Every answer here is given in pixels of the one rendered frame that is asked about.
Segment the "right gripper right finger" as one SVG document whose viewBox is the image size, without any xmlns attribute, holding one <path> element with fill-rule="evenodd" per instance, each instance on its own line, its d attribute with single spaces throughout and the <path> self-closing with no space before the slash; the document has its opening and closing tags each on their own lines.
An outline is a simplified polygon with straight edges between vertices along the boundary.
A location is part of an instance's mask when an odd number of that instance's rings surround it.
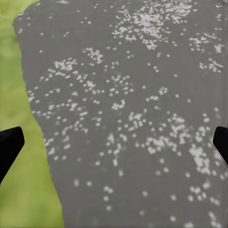
<svg viewBox="0 0 228 228">
<path fill-rule="evenodd" d="M 213 143 L 228 164 L 228 128 L 218 126 L 214 133 Z"/>
</svg>

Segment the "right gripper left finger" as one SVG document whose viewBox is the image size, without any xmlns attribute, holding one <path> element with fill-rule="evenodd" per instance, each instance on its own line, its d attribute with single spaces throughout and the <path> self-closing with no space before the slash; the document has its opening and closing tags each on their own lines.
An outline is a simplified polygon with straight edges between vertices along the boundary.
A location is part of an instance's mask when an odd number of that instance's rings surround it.
<svg viewBox="0 0 228 228">
<path fill-rule="evenodd" d="M 0 183 L 25 144 L 21 127 L 0 132 Z"/>
</svg>

